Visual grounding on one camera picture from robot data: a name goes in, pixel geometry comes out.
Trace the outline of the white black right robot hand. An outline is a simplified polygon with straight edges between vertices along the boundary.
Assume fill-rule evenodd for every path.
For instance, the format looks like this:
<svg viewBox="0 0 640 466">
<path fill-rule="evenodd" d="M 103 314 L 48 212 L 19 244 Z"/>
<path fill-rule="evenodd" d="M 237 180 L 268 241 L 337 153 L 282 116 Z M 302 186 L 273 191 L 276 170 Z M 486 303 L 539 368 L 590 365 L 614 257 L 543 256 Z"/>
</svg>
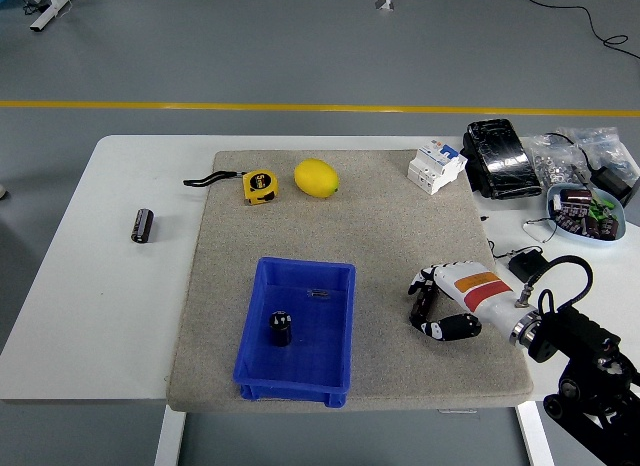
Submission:
<svg viewBox="0 0 640 466">
<path fill-rule="evenodd" d="M 517 344 L 533 321 L 530 307 L 518 308 L 519 296 L 494 272 L 475 261 L 434 265 L 420 270 L 408 293 L 417 296 L 410 313 L 411 325 L 437 341 L 476 337 L 486 323 L 493 325 L 510 343 Z M 458 304 L 462 311 L 440 320 L 429 318 L 439 294 Z"/>
</svg>

